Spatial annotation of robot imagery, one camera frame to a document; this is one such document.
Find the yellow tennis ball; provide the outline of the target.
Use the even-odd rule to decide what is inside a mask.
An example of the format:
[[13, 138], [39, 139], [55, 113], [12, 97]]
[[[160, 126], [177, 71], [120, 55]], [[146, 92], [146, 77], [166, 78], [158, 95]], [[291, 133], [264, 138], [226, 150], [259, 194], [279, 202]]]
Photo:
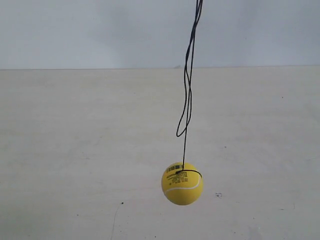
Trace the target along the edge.
[[164, 196], [173, 204], [186, 206], [197, 201], [203, 192], [203, 177], [190, 163], [169, 165], [161, 178]]

